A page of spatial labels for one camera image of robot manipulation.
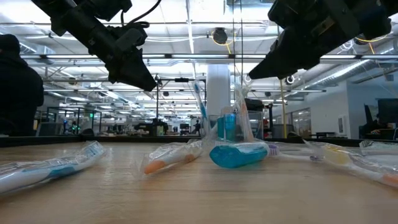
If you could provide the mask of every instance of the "computer monitor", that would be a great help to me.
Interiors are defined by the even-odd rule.
[[[364,107],[365,107],[366,124],[371,124],[373,123],[371,110],[368,105],[365,105]]]
[[[379,100],[379,120],[381,123],[398,123],[398,99]]]

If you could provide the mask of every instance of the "plastic wrapper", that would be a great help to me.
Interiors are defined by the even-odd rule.
[[[160,146],[154,152],[144,156],[138,174],[148,175],[177,164],[194,161],[203,152],[201,144],[201,141],[190,141],[188,143],[170,143]]]
[[[0,194],[71,175],[86,169],[106,154],[98,142],[88,142],[74,155],[45,161],[13,162],[0,166]]]
[[[254,142],[253,132],[251,131],[248,108],[245,102],[245,89],[240,84],[235,84],[235,104],[239,124],[243,132],[244,142]]]
[[[398,144],[389,142],[374,142],[365,140],[359,144],[361,155],[363,156],[380,156],[380,155],[397,155]]]
[[[276,149],[279,152],[278,158],[295,159],[300,161],[311,161],[313,149],[305,144],[292,144],[283,142],[268,142],[270,149]]]
[[[192,83],[192,87],[193,87],[193,94],[195,95],[195,98],[197,99],[198,102],[198,107],[200,108],[200,113],[201,113],[201,117],[202,117],[202,125],[203,128],[205,130],[205,134],[208,134],[209,132],[209,120],[208,120],[208,116],[207,116],[207,112],[206,112],[206,106],[201,98],[201,88],[199,85],[199,80],[195,80]]]
[[[265,142],[223,143],[210,152],[211,160],[224,168],[238,168],[259,162],[269,156],[277,156],[277,148],[270,148]]]
[[[324,144],[320,147],[312,144],[312,146],[318,148],[316,151],[317,161],[324,161],[354,175],[398,188],[398,169],[395,165],[398,164],[398,157],[392,159],[390,163],[385,163],[372,156],[362,156],[333,144]]]

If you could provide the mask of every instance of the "table surface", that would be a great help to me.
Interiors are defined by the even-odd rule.
[[[66,178],[0,195],[7,223],[397,223],[398,190],[325,164],[266,159],[235,170],[196,161],[139,178],[160,144],[104,143],[107,157]],[[64,156],[82,143],[0,149],[0,164]]]

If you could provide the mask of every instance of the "white pillar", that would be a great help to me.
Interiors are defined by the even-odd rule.
[[[221,114],[231,106],[231,72],[228,65],[208,65],[207,68],[207,114]]]

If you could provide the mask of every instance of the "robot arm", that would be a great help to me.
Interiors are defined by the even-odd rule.
[[[156,82],[142,61],[147,22],[130,22],[122,27],[105,27],[98,19],[110,21],[120,10],[127,12],[130,0],[32,0],[50,16],[52,30],[76,37],[105,63],[111,83],[121,82],[152,91]]]
[[[371,40],[390,33],[389,16],[397,12],[396,0],[276,0],[268,17],[284,31],[249,76],[283,79],[308,70],[358,35]]]

